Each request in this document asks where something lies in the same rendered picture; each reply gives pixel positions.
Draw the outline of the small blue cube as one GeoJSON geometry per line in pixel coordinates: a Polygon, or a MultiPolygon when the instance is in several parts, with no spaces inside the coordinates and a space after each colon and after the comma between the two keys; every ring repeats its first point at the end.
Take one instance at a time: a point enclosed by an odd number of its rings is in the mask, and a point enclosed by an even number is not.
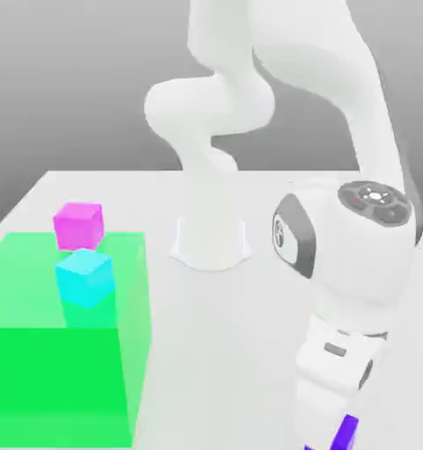
{"type": "Polygon", "coordinates": [[[309,425],[303,450],[353,450],[358,424],[350,414],[337,422],[319,419],[309,425]]]}

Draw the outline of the small magenta cube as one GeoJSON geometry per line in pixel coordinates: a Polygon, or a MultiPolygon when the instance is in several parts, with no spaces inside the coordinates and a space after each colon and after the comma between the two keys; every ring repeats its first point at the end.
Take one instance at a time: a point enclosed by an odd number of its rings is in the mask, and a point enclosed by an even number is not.
{"type": "Polygon", "coordinates": [[[96,250],[105,235],[99,203],[68,202],[54,215],[53,224],[59,250],[96,250]]]}

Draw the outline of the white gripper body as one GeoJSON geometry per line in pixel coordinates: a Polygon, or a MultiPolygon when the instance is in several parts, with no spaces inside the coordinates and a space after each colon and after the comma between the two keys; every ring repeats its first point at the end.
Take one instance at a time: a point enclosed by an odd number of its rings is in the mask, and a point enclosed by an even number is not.
{"type": "Polygon", "coordinates": [[[354,395],[334,391],[304,375],[295,385],[295,432],[301,446],[330,450],[354,395]]]}

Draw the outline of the large green box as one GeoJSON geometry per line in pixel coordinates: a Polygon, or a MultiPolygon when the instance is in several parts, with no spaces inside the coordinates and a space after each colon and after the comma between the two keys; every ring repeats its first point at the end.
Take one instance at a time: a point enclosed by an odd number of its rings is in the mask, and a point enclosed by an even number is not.
{"type": "Polygon", "coordinates": [[[115,289],[85,308],[60,298],[54,234],[0,242],[0,448],[132,446],[151,341],[144,236],[110,232],[98,252],[115,289]]]}

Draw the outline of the small cyan cube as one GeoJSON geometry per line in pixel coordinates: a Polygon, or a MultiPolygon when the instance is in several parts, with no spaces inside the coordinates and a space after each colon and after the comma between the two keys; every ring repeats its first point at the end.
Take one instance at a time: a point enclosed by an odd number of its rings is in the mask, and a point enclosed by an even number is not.
{"type": "Polygon", "coordinates": [[[55,265],[55,278],[62,301],[93,308],[115,289],[113,258],[77,250],[55,265]]]}

